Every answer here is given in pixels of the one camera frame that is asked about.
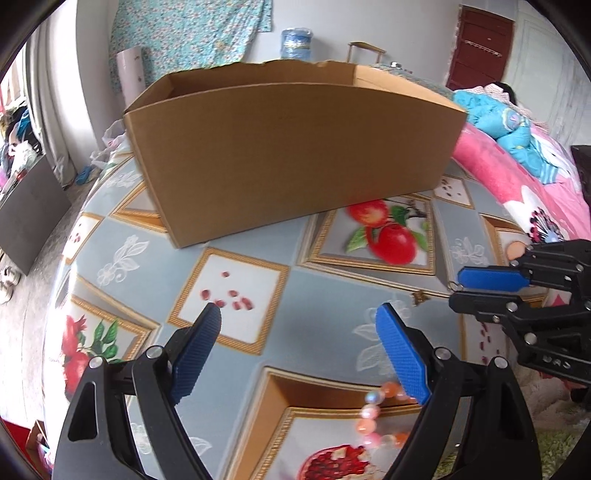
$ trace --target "black hair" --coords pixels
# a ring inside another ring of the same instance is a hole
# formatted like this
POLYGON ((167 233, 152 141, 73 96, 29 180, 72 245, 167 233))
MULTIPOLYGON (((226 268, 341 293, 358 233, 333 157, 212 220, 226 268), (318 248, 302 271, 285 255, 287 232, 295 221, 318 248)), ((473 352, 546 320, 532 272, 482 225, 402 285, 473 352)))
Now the black hair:
POLYGON ((503 92, 508 93, 509 94, 509 101, 513 104, 513 105, 517 105, 517 97, 515 96, 515 92, 513 91, 513 89, 507 85, 506 83, 503 82, 493 82, 495 85, 497 85, 497 87, 501 87, 503 89, 503 92))

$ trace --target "water bottle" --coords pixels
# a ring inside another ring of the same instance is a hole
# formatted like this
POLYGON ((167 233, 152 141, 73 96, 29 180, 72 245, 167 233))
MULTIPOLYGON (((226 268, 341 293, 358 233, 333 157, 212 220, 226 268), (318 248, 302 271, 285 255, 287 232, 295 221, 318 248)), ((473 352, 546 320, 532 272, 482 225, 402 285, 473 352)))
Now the water bottle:
POLYGON ((281 32, 281 58, 310 61, 312 30, 309 28, 287 28, 281 32))

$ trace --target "white cylinder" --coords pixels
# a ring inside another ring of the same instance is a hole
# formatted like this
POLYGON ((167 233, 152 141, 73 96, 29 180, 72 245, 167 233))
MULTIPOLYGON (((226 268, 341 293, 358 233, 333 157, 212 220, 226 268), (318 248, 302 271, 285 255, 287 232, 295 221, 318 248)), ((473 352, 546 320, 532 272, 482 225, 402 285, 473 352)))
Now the white cylinder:
POLYGON ((141 47, 132 47, 117 54, 119 81, 127 108, 146 89, 141 47))

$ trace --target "pink blanket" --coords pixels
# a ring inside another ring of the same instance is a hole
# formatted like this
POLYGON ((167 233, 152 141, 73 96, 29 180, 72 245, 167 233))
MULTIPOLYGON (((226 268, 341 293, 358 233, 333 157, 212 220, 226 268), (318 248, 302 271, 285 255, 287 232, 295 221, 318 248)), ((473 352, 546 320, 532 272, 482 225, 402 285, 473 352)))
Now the pink blanket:
POLYGON ((466 123, 453 158, 481 182, 534 242, 591 239, 589 207, 581 193, 574 161, 537 127, 543 155, 559 168, 557 182, 542 185, 491 137, 466 123))

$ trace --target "white door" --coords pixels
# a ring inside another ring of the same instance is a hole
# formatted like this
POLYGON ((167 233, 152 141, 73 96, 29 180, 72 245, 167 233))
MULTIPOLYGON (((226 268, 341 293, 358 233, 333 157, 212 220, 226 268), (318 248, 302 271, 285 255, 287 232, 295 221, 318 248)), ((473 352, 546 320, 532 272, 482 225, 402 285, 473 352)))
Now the white door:
POLYGON ((525 0, 504 81, 565 147, 591 143, 591 82, 552 24, 525 0))

